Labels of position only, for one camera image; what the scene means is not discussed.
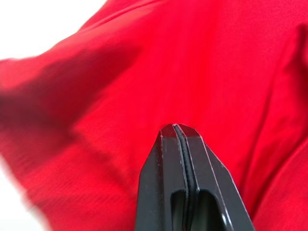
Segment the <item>clip jaw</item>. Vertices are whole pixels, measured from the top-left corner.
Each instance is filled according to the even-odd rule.
[[[230,173],[184,125],[167,125],[140,173],[135,231],[254,231]]]

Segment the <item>red textile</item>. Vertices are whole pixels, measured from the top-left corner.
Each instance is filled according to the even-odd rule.
[[[202,134],[257,231],[307,230],[306,0],[109,0],[0,80],[0,152],[56,231],[132,231],[167,123]]]

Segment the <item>white background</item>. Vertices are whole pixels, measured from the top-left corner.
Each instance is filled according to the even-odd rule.
[[[74,34],[105,0],[0,0],[0,60],[41,54]],[[0,156],[0,231],[48,230]]]

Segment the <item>black rubber strip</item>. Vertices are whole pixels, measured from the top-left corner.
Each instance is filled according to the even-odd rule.
[[[197,184],[185,136],[182,134],[181,129],[179,128],[178,125],[174,125],[174,129],[176,131],[180,147],[182,149],[181,154],[183,155],[183,160],[184,160],[184,163],[182,163],[182,165],[184,164],[186,172],[186,179],[188,185],[188,207],[186,212],[185,224],[186,224],[186,231],[190,231],[193,220],[194,205],[196,200]]]

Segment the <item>red cloth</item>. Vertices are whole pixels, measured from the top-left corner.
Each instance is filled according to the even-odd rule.
[[[1,154],[54,230],[132,231],[140,169],[183,123],[257,231],[307,230],[307,23],[306,0],[109,0],[46,53],[0,63]]]

